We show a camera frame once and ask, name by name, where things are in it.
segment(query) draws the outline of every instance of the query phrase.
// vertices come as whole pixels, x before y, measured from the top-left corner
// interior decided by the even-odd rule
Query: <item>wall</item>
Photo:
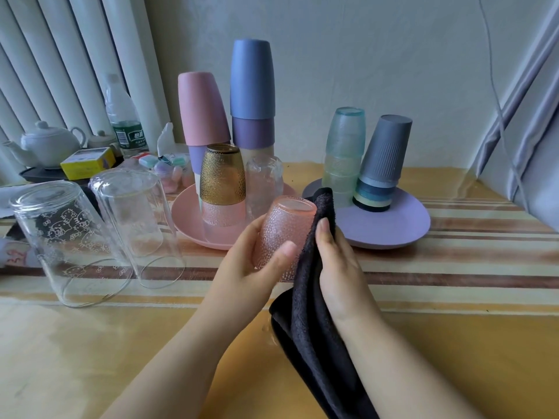
[[[211,71],[229,112],[233,41],[269,40],[276,155],[322,161],[336,107],[414,119],[407,166],[466,168],[494,118],[477,0],[145,0],[165,95],[183,140],[177,76]],[[553,0],[483,0],[503,96]]]

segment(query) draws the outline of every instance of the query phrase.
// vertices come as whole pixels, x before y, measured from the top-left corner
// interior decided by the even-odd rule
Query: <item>plate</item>
[[[311,182],[303,197],[312,196],[322,180]],[[407,246],[425,236],[431,226],[429,211],[403,189],[396,188],[390,209],[368,212],[356,205],[336,209],[336,224],[354,247],[388,250]]]
[[[297,196],[297,191],[283,184],[284,196]],[[191,185],[181,192],[171,206],[171,217],[175,228],[196,244],[216,250],[230,249],[246,225],[216,228],[206,225],[200,214],[196,186]]]

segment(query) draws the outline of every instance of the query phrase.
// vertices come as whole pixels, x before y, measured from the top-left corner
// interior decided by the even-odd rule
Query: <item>gold textured cup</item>
[[[239,147],[210,144],[200,173],[200,198],[214,205],[232,205],[247,197],[243,158]]]

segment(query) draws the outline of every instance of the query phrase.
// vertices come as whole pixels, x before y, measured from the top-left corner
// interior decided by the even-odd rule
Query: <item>striped tablecloth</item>
[[[309,182],[313,174],[300,175],[299,170],[287,181],[299,191],[302,185],[297,179]],[[421,186],[408,176],[402,178],[406,190],[414,193],[414,188],[426,188],[425,179]],[[431,181],[437,185],[437,179]],[[559,313],[559,235],[513,203],[488,190],[476,190],[477,182],[465,185],[462,178],[459,185],[449,185],[443,178],[439,181],[441,188],[453,190],[415,191],[431,215],[431,229],[423,239],[395,250],[355,249],[381,308]],[[4,232],[9,224],[5,220],[0,224]],[[178,282],[159,290],[132,283],[111,303],[198,305],[224,252],[199,246],[184,236],[179,236],[179,244],[187,267]],[[4,299],[56,302],[42,270],[5,267],[0,274]],[[272,296],[289,286],[279,283]]]

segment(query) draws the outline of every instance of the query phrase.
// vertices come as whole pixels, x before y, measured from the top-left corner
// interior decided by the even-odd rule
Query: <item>fingernail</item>
[[[320,227],[320,231],[322,232],[329,232],[330,231],[330,223],[328,222],[327,217],[323,217],[319,220],[318,226]]]
[[[279,248],[285,257],[295,257],[297,255],[297,244],[293,241],[284,242]]]

